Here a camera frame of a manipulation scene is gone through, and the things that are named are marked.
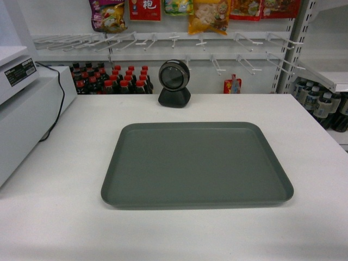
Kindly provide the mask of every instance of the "metal display hook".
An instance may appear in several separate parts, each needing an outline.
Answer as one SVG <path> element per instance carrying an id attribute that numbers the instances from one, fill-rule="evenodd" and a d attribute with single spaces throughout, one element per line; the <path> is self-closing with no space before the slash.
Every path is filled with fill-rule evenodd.
<path id="1" fill-rule="evenodd" d="M 212 63 L 213 63 L 213 65 L 214 65 L 216 71 L 218 72 L 218 75 L 219 75 L 219 76 L 221 75 L 221 71 L 226 71 L 225 69 L 221 69 L 221 68 L 220 68 L 220 65 L 219 65 L 219 63 L 217 62 L 217 60 L 215 59 L 214 55 L 212 55 L 212 56 L 210 57 L 210 61 L 212 61 Z"/>
<path id="2" fill-rule="evenodd" d="M 206 44 L 207 42 L 204 42 L 204 41 L 203 41 L 203 33 L 200 33 L 199 40 L 200 40 L 200 42 L 199 42 L 199 43 L 196 43 L 196 46 L 198 46 L 198 45 L 203 46 L 203 51 L 205 51 L 205 50 L 206 50 L 205 44 Z"/>
<path id="3" fill-rule="evenodd" d="M 172 48 L 174 49 L 175 47 L 175 42 L 180 38 L 179 35 L 176 34 L 176 32 L 173 33 L 173 36 L 169 36 L 169 39 L 173 41 Z"/>
<path id="4" fill-rule="evenodd" d="M 266 40 L 267 40 L 268 42 L 271 42 L 271 43 L 273 43 L 273 44 L 275 44 L 275 45 L 279 45 L 279 46 L 281 46 L 281 47 L 283 47 L 283 48 L 285 48 L 285 49 L 287 49 L 287 50 L 294 49 L 295 46 L 288 47 L 288 46 L 282 45 L 282 44 L 280 44 L 280 43 L 273 42 L 273 41 L 272 41 L 272 35 L 275 36 L 276 38 L 282 39 L 283 41 L 287 42 L 288 44 L 292 44 L 292 45 L 303 45 L 303 42 L 294 42 L 294 41 L 291 41 L 291 40 L 286 39 L 286 38 L 284 38 L 284 37 L 281 37 L 281 36 L 278 35 L 278 34 L 275 34 L 275 33 L 272 33 L 272 32 L 267 33 Z"/>
<path id="5" fill-rule="evenodd" d="M 239 40 L 240 40 L 240 37 L 241 36 L 242 38 L 244 38 L 245 40 L 251 42 L 253 45 L 263 45 L 263 42 L 255 42 L 253 40 L 251 40 L 250 38 L 246 37 L 244 34 L 241 34 L 241 33 L 236 33 L 234 35 L 234 40 L 239 43 L 240 45 L 242 45 L 245 49 L 247 49 L 249 52 L 252 52 L 254 49 L 252 48 L 248 48 L 247 46 L 245 46 L 243 43 L 241 43 Z"/>
<path id="6" fill-rule="evenodd" d="M 241 62 L 242 60 L 251 67 L 251 71 Z M 243 66 L 251 75 L 255 75 L 255 71 L 262 71 L 262 69 L 256 69 L 254 66 L 252 66 L 249 61 L 244 59 L 240 54 L 237 55 L 237 62 L 239 62 L 240 65 Z"/>
<path id="7" fill-rule="evenodd" d="M 305 70 L 306 69 L 306 68 L 303 68 L 303 67 L 296 66 L 296 65 L 294 65 L 294 64 L 284 60 L 283 58 L 281 58 L 281 57 L 279 57 L 279 56 L 277 56 L 277 55 L 275 55 L 273 53 L 269 53 L 269 52 L 266 52 L 266 53 L 267 53 L 267 61 L 269 61 L 270 63 L 274 64 L 275 66 L 277 66 L 277 68 L 279 68 L 283 72 L 286 72 L 287 74 L 294 75 L 295 73 L 294 72 L 289 72 L 289 71 L 285 70 L 284 68 L 282 68 L 281 66 L 279 66 L 278 64 L 276 64 L 273 61 L 271 61 L 270 60 L 270 56 L 271 55 L 276 57 L 278 60 L 280 60 L 280 61 L 282 61 L 282 62 L 284 62 L 284 63 L 286 63 L 286 64 L 288 64 L 288 65 L 290 65 L 290 66 L 292 66 L 294 68 L 297 68 L 297 69 L 300 69 L 300 70 Z"/>

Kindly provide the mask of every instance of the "hanging snack package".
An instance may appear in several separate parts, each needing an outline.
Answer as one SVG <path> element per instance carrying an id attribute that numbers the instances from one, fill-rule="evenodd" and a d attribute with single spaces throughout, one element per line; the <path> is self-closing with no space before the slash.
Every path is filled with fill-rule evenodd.
<path id="1" fill-rule="evenodd" d="M 167 15 L 192 15 L 193 0 L 164 0 L 164 11 Z"/>
<path id="2" fill-rule="evenodd" d="M 89 3 L 94 31 L 114 34 L 127 29 L 123 20 L 125 0 L 89 0 Z"/>
<path id="3" fill-rule="evenodd" d="M 227 35 L 231 0 L 194 0 L 194 14 L 189 16 L 189 34 L 213 31 Z"/>
<path id="4" fill-rule="evenodd" d="M 296 18 L 301 0 L 264 0 L 262 19 Z"/>
<path id="5" fill-rule="evenodd" d="M 232 0 L 230 19 L 259 21 L 261 0 Z"/>
<path id="6" fill-rule="evenodd" d="M 130 0 L 129 19 L 161 21 L 161 0 Z"/>

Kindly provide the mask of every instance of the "plastic bottle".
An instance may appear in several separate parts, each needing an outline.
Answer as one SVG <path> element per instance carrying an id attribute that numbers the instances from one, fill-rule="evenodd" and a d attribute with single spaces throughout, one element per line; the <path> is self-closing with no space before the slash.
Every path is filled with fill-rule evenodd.
<path id="1" fill-rule="evenodd" d="M 150 76 L 147 74 L 147 66 L 144 65 L 142 68 L 143 69 L 140 71 L 140 75 L 146 76 L 146 84 L 148 86 L 148 93 L 152 94 L 153 93 L 153 84 L 151 83 Z"/>
<path id="2" fill-rule="evenodd" d="M 108 80 L 110 77 L 105 70 L 104 63 L 98 63 L 98 68 L 99 68 L 99 73 L 101 75 L 101 81 L 104 82 L 105 80 Z"/>
<path id="3" fill-rule="evenodd" d="M 89 93 L 90 94 L 101 94 L 102 88 L 100 83 L 97 82 L 97 79 L 94 75 L 94 72 L 89 72 L 88 82 L 89 82 Z"/>
<path id="4" fill-rule="evenodd" d="M 121 85 L 121 94 L 129 94 L 128 81 L 122 80 L 120 82 L 120 85 Z"/>
<path id="5" fill-rule="evenodd" d="M 348 128 L 348 96 L 342 95 L 338 111 L 335 113 L 331 128 L 336 132 L 345 132 Z"/>
<path id="6" fill-rule="evenodd" d="M 303 87 L 299 93 L 299 97 L 298 97 L 298 102 L 301 104 L 301 105 L 304 105 L 305 101 L 306 101 L 306 97 L 309 93 L 309 91 L 311 90 L 311 88 L 313 87 L 314 83 L 312 81 L 307 81 L 306 83 L 306 86 Z"/>
<path id="7" fill-rule="evenodd" d="M 319 99 L 319 89 L 320 88 L 318 86 L 313 86 L 310 92 L 307 94 L 306 101 L 303 106 L 310 113 L 313 112 L 315 104 Z"/>
<path id="8" fill-rule="evenodd" d="M 327 115 L 327 117 L 323 120 L 321 120 L 321 125 L 324 129 L 329 129 L 331 122 L 334 118 L 334 115 L 338 109 L 338 106 L 340 104 L 341 101 L 341 94 L 340 93 L 336 93 L 336 94 L 332 94 L 331 96 L 331 109 Z"/>
<path id="9" fill-rule="evenodd" d="M 121 90 L 120 90 L 120 85 L 117 82 L 117 75 L 111 74 L 110 75 L 110 81 L 113 84 L 113 94 L 120 94 Z"/>
<path id="10" fill-rule="evenodd" d="M 74 73 L 80 72 L 80 64 L 79 63 L 73 63 L 72 67 L 74 68 Z"/>
<path id="11" fill-rule="evenodd" d="M 329 112 L 331 111 L 332 102 L 331 102 L 332 94 L 330 92 L 326 92 L 320 96 L 318 101 L 316 102 L 313 117 L 316 121 L 323 126 L 322 122 L 325 122 L 325 119 L 328 117 Z"/>
<path id="12" fill-rule="evenodd" d="M 299 98 L 301 90 L 306 86 L 307 80 L 304 78 L 300 78 L 300 80 L 294 86 L 293 96 L 295 99 Z"/>
<path id="13" fill-rule="evenodd" d="M 143 74 L 139 75 L 139 80 L 144 81 L 144 90 L 145 90 L 145 93 L 146 93 L 146 94 L 149 94 L 148 86 L 147 86 L 147 83 L 146 83 L 146 80 L 147 80 L 146 75 L 143 75 Z"/>
<path id="14" fill-rule="evenodd" d="M 125 75 L 125 79 L 128 82 L 128 90 L 130 94 L 135 92 L 135 83 L 133 85 L 133 78 L 131 75 Z"/>
<path id="15" fill-rule="evenodd" d="M 135 84 L 136 84 L 135 92 L 137 94 L 145 94 L 144 81 L 137 80 Z"/>
<path id="16" fill-rule="evenodd" d="M 104 94 L 113 94 L 113 82 L 111 80 L 104 81 Z"/>

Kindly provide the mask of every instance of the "countertop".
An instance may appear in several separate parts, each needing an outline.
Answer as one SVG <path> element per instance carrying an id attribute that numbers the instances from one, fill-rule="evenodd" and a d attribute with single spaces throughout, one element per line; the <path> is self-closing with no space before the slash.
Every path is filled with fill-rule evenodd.
<path id="1" fill-rule="evenodd" d="M 78 96 L 0 188 L 0 260 L 348 260 L 348 154 L 291 95 Z M 246 121 L 294 186 L 261 208 L 118 210 L 101 187 L 136 122 Z"/>

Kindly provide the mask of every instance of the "white shelf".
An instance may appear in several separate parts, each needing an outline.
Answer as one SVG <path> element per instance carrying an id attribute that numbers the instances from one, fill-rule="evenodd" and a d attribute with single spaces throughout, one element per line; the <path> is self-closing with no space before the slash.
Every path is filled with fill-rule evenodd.
<path id="1" fill-rule="evenodd" d="M 348 59 L 299 59 L 298 77 L 318 82 L 331 92 L 348 91 Z"/>
<path id="2" fill-rule="evenodd" d="M 316 0 L 315 6 L 313 7 L 312 15 L 310 17 L 310 22 L 314 21 L 318 13 L 321 11 L 333 9 L 336 7 L 343 7 L 348 5 L 348 0 Z"/>

